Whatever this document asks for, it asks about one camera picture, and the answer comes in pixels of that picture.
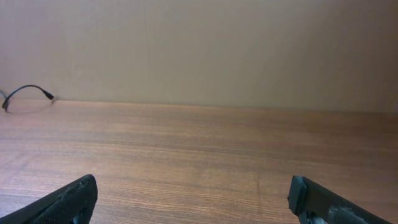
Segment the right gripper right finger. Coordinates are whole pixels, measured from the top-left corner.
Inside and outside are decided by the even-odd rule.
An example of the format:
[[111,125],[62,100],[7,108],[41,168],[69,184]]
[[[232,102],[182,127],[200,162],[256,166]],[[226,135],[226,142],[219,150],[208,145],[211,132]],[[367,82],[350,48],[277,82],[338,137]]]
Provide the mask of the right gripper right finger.
[[299,175],[292,177],[287,199],[301,224],[391,224]]

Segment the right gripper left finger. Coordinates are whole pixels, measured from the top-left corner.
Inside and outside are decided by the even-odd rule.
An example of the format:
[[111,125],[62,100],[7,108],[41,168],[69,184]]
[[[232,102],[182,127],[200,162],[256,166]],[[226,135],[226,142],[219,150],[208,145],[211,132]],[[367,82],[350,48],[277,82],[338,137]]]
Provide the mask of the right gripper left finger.
[[13,213],[3,224],[89,224],[98,199],[93,175],[87,174]]

